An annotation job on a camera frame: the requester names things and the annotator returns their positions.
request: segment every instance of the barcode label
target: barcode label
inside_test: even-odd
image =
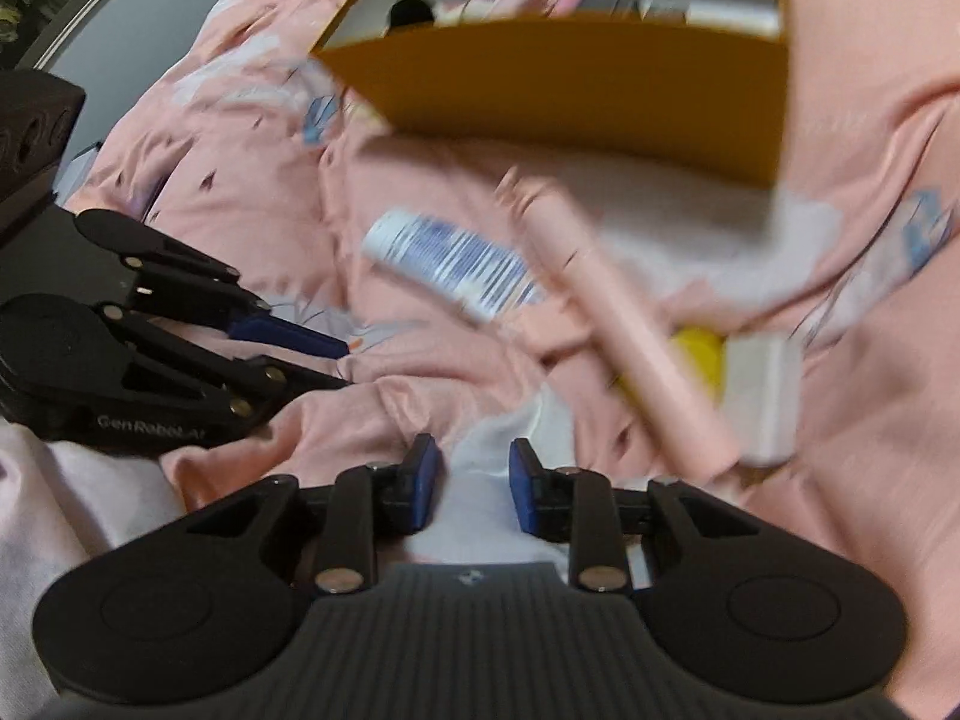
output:
[[[446,221],[387,211],[367,233],[363,249],[479,322],[544,299],[517,252]]]

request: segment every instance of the circular indentation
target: circular indentation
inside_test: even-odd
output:
[[[234,398],[230,401],[230,410],[235,413],[237,416],[241,416],[243,419],[246,419],[253,413],[253,406],[251,406],[248,401],[243,398]]]
[[[40,116],[34,117],[32,122],[27,125],[26,131],[20,138],[20,146],[16,151],[16,165],[18,167],[26,164],[27,160],[30,159],[32,153],[34,153],[35,146],[40,141],[40,136],[42,134],[43,118]]]
[[[627,584],[627,575],[612,565],[592,565],[580,572],[580,584],[593,592],[614,592]]]
[[[731,591],[727,608],[751,634],[777,641],[819,637],[840,617],[833,593],[816,581],[791,576],[744,581]]]
[[[70,109],[64,108],[64,110],[61,111],[61,114],[59,114],[59,116],[56,117],[56,121],[54,121],[54,125],[50,127],[50,138],[48,141],[50,143],[50,146],[58,145],[64,139],[64,136],[66,135],[66,131],[67,129],[69,129],[69,127],[70,127]]]
[[[267,378],[270,379],[271,381],[279,382],[280,384],[283,384],[287,380],[287,377],[283,375],[283,371],[280,370],[278,367],[273,367],[272,365],[270,365],[270,367],[264,368],[263,372],[267,374]]]
[[[349,593],[362,586],[363,574],[354,571],[352,568],[328,568],[317,574],[314,583],[321,590],[334,595]]]
[[[114,587],[100,613],[107,627],[130,640],[165,641],[197,629],[213,603],[201,584],[180,577],[140,577]]]

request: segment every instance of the black round object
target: black round object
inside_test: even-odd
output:
[[[59,690],[184,702],[240,683],[286,646],[304,599],[263,565],[258,542],[189,522],[74,569],[40,599],[34,642]]]
[[[432,25],[433,7],[426,0],[397,0],[387,18],[388,31],[400,26]]]
[[[665,569],[635,600],[679,666],[775,704],[822,704],[888,679],[906,618],[876,576],[719,501],[679,497],[663,511]]]

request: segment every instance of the pink bedsheet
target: pink bedsheet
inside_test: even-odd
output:
[[[618,481],[661,467],[594,352],[535,359],[373,268],[359,242],[385,210],[438,215],[522,248],[493,188],[512,165],[558,175],[677,322],[793,329],[866,261],[894,210],[915,203],[913,220],[933,203],[935,217],[949,218],[960,191],[952,158],[960,0],[791,0],[791,112],[781,184],[770,194],[620,157],[392,136],[356,101],[318,141],[305,124],[310,103],[336,89],[304,57],[341,1],[222,0],[191,52],[115,127],[70,203],[146,214],[238,266],[247,288],[294,304],[301,317],[334,307],[392,328],[338,365],[355,386],[306,395],[234,445],[163,458],[188,507],[274,471],[328,483],[345,467],[395,459],[429,431],[450,479],[434,524],[407,553],[559,562],[511,519],[503,491],[510,439],[530,435],[549,464],[576,461]],[[890,692],[915,717],[937,720],[960,702],[952,560],[960,553],[960,250],[941,248],[946,236],[923,238],[933,225],[914,241],[910,224],[896,233],[909,245],[914,278],[891,295],[896,279],[879,293],[861,279],[846,319],[830,320],[840,340],[810,355],[798,458],[756,487],[726,480],[723,490],[894,586],[909,611],[910,642]],[[887,262],[880,257],[867,281],[883,282]],[[253,350],[184,332],[219,351]],[[0,439],[14,430],[0,425]],[[23,463],[5,451],[0,445],[0,467]],[[0,477],[5,491],[16,497]],[[0,539],[11,541],[24,521],[0,521]],[[38,538],[53,554],[63,543],[60,533]],[[29,669],[19,668],[0,672],[0,683],[25,679]]]

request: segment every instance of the yellow object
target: yellow object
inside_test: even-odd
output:
[[[357,1],[347,1],[313,55],[397,129],[626,151],[760,186],[776,179],[784,0],[773,37],[575,12],[326,45]]]
[[[724,384],[723,338],[703,327],[685,327],[674,335],[673,343],[686,352],[714,401],[719,402]]]

